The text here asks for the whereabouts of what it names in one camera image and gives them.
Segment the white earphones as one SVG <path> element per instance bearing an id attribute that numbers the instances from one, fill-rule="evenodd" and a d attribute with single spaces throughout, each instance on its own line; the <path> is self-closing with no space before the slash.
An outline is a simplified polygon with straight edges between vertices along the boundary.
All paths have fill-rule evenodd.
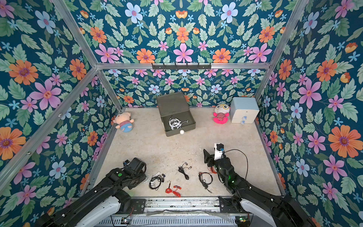
<path id="1" fill-rule="evenodd" d="M 157 172 L 156 174 L 154 175 L 151 175 L 151 174 L 145 174 L 146 175 L 146 179 L 143 181 L 143 183 L 149 183 L 151 182 L 151 179 L 155 176 L 159 176 L 160 175 L 160 172 Z"/>
<path id="2" fill-rule="evenodd" d="M 189 122 L 189 120 L 181 121 L 178 118 L 172 118 L 172 117 L 168 121 L 169 126 L 172 131 L 181 128 L 184 123 L 188 123 L 188 122 Z"/>

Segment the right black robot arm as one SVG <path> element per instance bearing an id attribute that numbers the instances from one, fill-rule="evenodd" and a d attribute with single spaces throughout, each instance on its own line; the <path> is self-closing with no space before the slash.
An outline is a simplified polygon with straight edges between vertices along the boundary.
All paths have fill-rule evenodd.
<path id="1" fill-rule="evenodd" d="M 204 163 L 215 168 L 221 183 L 232 195 L 232 207 L 235 211 L 246 211 L 256 215 L 272 227 L 316 226 L 295 199 L 288 195 L 272 195 L 252 185 L 234 171 L 225 152 L 219 152 L 221 157 L 216 159 L 216 154 L 209 154 L 204 149 Z"/>

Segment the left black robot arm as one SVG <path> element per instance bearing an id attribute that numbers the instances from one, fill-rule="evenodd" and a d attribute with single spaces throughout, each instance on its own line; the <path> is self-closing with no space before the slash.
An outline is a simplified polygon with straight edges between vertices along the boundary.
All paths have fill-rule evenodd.
<path id="1" fill-rule="evenodd" d="M 94 227 L 106 217 L 121 212 L 131 213 L 131 196 L 124 191 L 138 186 L 146 179 L 147 165 L 134 158 L 125 161 L 123 168 L 114 168 L 97 184 L 71 205 L 55 212 L 44 214 L 36 227 Z"/>

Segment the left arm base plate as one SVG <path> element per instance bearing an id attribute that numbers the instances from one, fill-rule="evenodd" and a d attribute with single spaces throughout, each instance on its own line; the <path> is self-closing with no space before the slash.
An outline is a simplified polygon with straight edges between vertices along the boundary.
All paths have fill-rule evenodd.
<path id="1" fill-rule="evenodd" d="M 121 207 L 117 214 L 134 215 L 143 214 L 146 207 L 146 199 L 131 199 L 128 207 Z"/>

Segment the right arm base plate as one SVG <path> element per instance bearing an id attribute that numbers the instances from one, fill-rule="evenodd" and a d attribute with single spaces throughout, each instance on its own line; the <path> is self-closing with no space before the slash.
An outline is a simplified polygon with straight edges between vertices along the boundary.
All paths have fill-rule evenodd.
<path id="1" fill-rule="evenodd" d="M 238 203 L 237 199 L 232 197 L 222 197 L 218 196 L 219 208 L 221 213 L 230 213 L 230 214 L 247 214 L 242 206 Z"/>

